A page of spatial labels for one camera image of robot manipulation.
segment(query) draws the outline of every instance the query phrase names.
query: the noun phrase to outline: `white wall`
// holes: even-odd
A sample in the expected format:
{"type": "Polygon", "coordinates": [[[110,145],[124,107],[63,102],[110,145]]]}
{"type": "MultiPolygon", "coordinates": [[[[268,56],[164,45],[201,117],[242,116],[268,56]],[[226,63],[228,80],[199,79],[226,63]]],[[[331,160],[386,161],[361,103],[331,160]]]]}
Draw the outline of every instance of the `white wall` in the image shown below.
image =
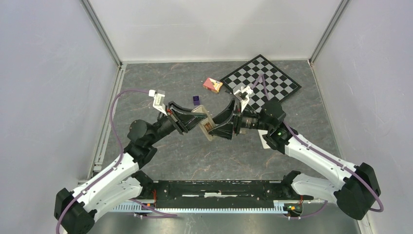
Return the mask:
{"type": "Polygon", "coordinates": [[[377,234],[412,233],[413,2],[353,0],[315,62],[343,157],[377,174],[377,234]]]}
{"type": "Polygon", "coordinates": [[[80,2],[0,3],[0,233],[51,234],[87,176],[116,65],[80,2]]]}
{"type": "Polygon", "coordinates": [[[123,61],[307,59],[340,0],[91,0],[123,61]]]}

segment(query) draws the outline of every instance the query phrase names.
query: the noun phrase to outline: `white bracket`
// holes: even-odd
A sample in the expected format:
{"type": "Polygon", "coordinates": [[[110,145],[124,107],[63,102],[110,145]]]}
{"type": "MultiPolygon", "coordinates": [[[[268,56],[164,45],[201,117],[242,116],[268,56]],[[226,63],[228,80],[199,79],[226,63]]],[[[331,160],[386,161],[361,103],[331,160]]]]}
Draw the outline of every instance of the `white bracket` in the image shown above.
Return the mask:
{"type": "Polygon", "coordinates": [[[244,109],[245,109],[245,107],[247,106],[247,104],[249,103],[249,96],[252,94],[253,92],[252,92],[252,89],[251,89],[251,87],[249,87],[249,86],[246,86],[245,88],[244,87],[241,87],[241,90],[237,90],[237,91],[235,91],[235,93],[234,93],[234,95],[240,100],[240,102],[241,102],[241,112],[243,112],[244,111],[244,109]],[[243,99],[243,98],[241,98],[240,97],[240,94],[243,94],[243,93],[247,93],[247,95],[245,96],[245,98],[243,99]]]}
{"type": "Polygon", "coordinates": [[[95,162],[93,166],[93,171],[100,172],[102,170],[102,164],[103,162],[95,162]]]}
{"type": "Polygon", "coordinates": [[[267,135],[268,131],[267,130],[258,130],[258,135],[260,136],[260,141],[261,145],[263,145],[263,148],[266,149],[271,149],[271,147],[267,144],[267,142],[264,140],[264,135],[267,135]]]}
{"type": "Polygon", "coordinates": [[[337,202],[334,192],[339,188],[326,179],[314,178],[301,173],[294,178],[291,186],[299,195],[310,195],[329,202],[337,202]]]}
{"type": "Polygon", "coordinates": [[[149,90],[149,97],[153,97],[153,104],[152,106],[163,113],[164,115],[167,115],[167,112],[165,110],[165,104],[164,104],[164,99],[165,99],[165,91],[158,90],[155,91],[153,89],[149,90]]]}
{"type": "Polygon", "coordinates": [[[96,202],[94,206],[94,209],[97,210],[94,215],[95,222],[122,202],[139,196],[141,192],[142,186],[135,178],[129,177],[126,181],[118,183],[103,199],[96,202]]]}

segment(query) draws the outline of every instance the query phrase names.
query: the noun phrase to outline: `speckled gray floor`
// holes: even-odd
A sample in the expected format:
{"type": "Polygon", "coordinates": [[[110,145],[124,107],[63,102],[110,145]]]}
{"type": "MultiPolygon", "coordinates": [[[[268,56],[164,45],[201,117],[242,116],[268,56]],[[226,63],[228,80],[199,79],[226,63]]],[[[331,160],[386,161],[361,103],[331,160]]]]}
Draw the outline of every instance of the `speckled gray floor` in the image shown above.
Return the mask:
{"type": "MultiPolygon", "coordinates": [[[[223,90],[215,94],[202,87],[207,77],[220,79],[245,62],[188,62],[129,64],[122,89],[160,89],[166,92],[165,104],[194,108],[192,96],[199,96],[212,115],[223,110],[232,95],[223,90]]],[[[286,120],[307,139],[338,155],[332,130],[306,61],[274,61],[274,64],[298,82],[302,88],[282,103],[286,120]]],[[[124,146],[130,123],[143,119],[156,121],[157,111],[145,94],[127,94],[120,98],[114,117],[115,127],[124,146]]],[[[282,179],[291,170],[320,176],[305,164],[271,149],[262,148],[256,130],[247,130],[232,141],[207,140],[196,127],[186,135],[176,131],[154,145],[158,152],[142,170],[152,179],[282,179]]],[[[104,164],[112,162],[119,152],[111,135],[104,164]]]]}

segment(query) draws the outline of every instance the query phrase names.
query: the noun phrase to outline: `small purple cube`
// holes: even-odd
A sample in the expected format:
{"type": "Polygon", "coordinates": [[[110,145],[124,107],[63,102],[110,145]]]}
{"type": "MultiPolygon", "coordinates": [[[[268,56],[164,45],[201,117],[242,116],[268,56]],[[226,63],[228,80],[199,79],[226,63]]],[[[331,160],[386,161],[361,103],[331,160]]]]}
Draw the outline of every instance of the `small purple cube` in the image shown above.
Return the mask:
{"type": "Polygon", "coordinates": [[[193,96],[192,99],[193,99],[193,102],[194,102],[194,106],[201,105],[201,101],[199,100],[199,96],[193,96]]]}

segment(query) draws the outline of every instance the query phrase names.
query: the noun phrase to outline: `checkerboard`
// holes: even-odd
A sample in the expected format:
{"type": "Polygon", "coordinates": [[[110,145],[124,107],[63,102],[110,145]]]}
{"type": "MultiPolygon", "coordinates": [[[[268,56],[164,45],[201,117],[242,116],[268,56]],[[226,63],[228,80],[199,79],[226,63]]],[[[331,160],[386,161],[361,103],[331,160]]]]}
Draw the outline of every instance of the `checkerboard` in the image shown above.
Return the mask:
{"type": "MultiPolygon", "coordinates": [[[[241,89],[241,86],[245,87],[249,85],[252,87],[255,80],[261,74],[264,74],[265,84],[270,100],[276,98],[280,102],[284,101],[286,97],[292,95],[301,88],[298,83],[296,83],[287,74],[281,71],[262,55],[256,56],[251,61],[230,73],[228,76],[222,78],[221,82],[225,85],[225,87],[231,90],[232,93],[234,93],[235,91],[241,89]]],[[[262,79],[252,90],[254,93],[250,95],[250,101],[248,104],[254,108],[255,111],[259,112],[262,105],[268,101],[265,96],[262,79]]]]}

